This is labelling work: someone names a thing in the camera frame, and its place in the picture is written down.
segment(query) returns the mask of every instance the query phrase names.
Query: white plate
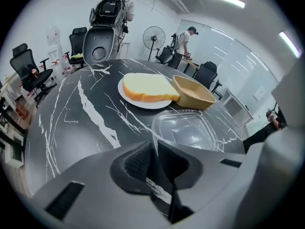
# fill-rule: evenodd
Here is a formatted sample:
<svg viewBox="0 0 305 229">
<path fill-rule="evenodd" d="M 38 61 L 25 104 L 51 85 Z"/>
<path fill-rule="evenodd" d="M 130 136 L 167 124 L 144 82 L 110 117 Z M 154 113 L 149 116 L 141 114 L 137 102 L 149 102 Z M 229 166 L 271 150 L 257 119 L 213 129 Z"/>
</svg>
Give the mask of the white plate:
<svg viewBox="0 0 305 229">
<path fill-rule="evenodd" d="M 153 102 L 153 103 L 133 101 L 129 97 L 127 97 L 123 92 L 123 78 L 120 80 L 120 82 L 118 84 L 118 90 L 123 99 L 125 99 L 130 104 L 133 104 L 133 105 L 143 108 L 143 109 L 162 109 L 162 108 L 165 108 L 166 106 L 170 105 L 170 103 L 172 102 L 171 100 L 163 100 L 163 101 L 158 101 L 158 102 Z"/>
</svg>

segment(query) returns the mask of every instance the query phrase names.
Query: fan stand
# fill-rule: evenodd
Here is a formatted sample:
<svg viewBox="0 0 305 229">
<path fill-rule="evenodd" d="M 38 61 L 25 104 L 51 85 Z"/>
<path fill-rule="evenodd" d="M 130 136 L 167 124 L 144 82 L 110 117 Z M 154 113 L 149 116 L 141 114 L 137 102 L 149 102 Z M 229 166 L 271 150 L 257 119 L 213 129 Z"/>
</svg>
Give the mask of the fan stand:
<svg viewBox="0 0 305 229">
<path fill-rule="evenodd" d="M 152 48 L 151 48 L 151 52 L 149 53 L 148 61 L 151 60 L 152 51 L 153 51 L 153 45 L 154 45 L 154 42 L 157 40 L 157 37 L 156 37 L 156 36 L 152 36 L 152 37 L 151 37 L 151 40 L 152 40 Z"/>
</svg>

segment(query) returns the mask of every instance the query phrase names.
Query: transparent lid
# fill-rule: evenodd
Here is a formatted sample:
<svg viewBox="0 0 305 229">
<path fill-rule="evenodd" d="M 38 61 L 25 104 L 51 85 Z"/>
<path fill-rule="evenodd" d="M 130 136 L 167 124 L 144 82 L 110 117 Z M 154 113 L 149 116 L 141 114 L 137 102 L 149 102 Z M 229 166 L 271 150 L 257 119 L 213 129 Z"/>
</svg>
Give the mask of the transparent lid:
<svg viewBox="0 0 305 229">
<path fill-rule="evenodd" d="M 196 110 L 172 110 L 159 113 L 152 122 L 153 142 L 158 140 L 217 151 L 217 136 L 207 119 Z"/>
</svg>

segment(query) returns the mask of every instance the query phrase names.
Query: yellow cloth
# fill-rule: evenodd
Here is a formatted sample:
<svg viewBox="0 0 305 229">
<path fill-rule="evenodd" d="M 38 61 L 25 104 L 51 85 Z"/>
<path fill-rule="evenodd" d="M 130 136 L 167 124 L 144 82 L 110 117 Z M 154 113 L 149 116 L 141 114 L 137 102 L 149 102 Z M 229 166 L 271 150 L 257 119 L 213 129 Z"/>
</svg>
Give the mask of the yellow cloth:
<svg viewBox="0 0 305 229">
<path fill-rule="evenodd" d="M 72 59 L 80 59 L 80 58 L 83 58 L 83 55 L 82 53 L 78 53 L 77 55 L 73 55 L 71 56 Z"/>
</svg>

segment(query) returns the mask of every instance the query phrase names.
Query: tan container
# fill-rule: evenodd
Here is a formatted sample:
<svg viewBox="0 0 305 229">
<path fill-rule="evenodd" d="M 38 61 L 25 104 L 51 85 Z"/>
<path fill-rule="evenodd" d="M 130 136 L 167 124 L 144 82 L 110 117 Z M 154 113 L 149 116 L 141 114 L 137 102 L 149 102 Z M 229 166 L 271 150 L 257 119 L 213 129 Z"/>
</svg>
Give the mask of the tan container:
<svg viewBox="0 0 305 229">
<path fill-rule="evenodd" d="M 210 91 L 198 82 L 174 75 L 172 85 L 180 94 L 177 104 L 182 107 L 207 109 L 216 103 Z"/>
</svg>

